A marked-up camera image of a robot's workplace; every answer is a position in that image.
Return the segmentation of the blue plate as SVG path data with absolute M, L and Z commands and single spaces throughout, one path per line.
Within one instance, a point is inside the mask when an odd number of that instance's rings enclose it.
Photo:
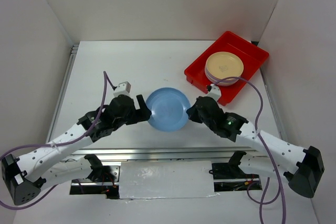
M 148 123 L 162 132 L 175 132 L 188 122 L 187 109 L 191 107 L 186 95 L 175 88 L 160 88 L 153 91 L 146 100 L 151 111 Z

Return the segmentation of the orange plate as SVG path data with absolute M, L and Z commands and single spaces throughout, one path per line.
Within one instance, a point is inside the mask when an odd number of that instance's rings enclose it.
M 205 69 L 213 77 L 218 79 L 240 77 L 244 71 L 244 64 L 235 54 L 221 51 L 208 57 Z

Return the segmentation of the pink plate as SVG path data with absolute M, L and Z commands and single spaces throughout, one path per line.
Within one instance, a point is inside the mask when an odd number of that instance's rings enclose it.
M 207 77 L 210 77 L 211 79 L 215 80 L 216 82 L 233 82 L 237 81 L 240 77 L 225 77 L 225 78 L 218 78 L 215 77 L 213 74 L 211 74 L 208 70 L 205 70 L 205 74 Z

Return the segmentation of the purple plate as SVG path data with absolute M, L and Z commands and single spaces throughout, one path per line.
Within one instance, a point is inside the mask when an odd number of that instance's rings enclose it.
M 221 86 L 221 87 L 232 86 L 239 80 L 238 77 L 227 77 L 224 79 L 213 78 L 210 76 L 206 76 L 206 77 L 211 83 L 213 83 L 216 86 Z

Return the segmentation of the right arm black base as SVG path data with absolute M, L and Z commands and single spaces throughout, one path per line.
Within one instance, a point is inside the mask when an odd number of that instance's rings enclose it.
M 259 176 L 255 174 L 245 174 L 242 170 L 228 163 L 212 163 L 212 168 L 208 171 L 212 175 L 214 182 L 247 182 L 257 181 Z

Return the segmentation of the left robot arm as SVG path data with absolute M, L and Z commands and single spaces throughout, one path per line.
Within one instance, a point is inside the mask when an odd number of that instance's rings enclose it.
M 70 129 L 42 147 L 19 157 L 5 155 L 1 160 L 2 178 L 15 209 L 25 209 L 42 190 L 69 180 L 110 179 L 111 170 L 103 166 L 95 154 L 73 161 L 70 155 L 111 135 L 123 125 L 148 121 L 151 111 L 143 96 L 137 95 L 136 99 L 139 109 L 135 108 L 132 98 L 121 94 L 102 108 L 86 113 Z

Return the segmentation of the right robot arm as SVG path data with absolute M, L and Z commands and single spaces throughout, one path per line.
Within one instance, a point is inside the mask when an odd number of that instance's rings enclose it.
M 313 198 L 324 173 L 324 164 L 319 149 L 303 148 L 285 142 L 265 131 L 255 129 L 246 118 L 224 112 L 211 97 L 198 97 L 186 111 L 189 120 L 205 124 L 212 132 L 232 142 L 248 146 L 263 156 L 236 151 L 229 160 L 229 173 L 236 178 L 243 174 L 258 174 L 262 177 L 288 182 L 297 194 Z

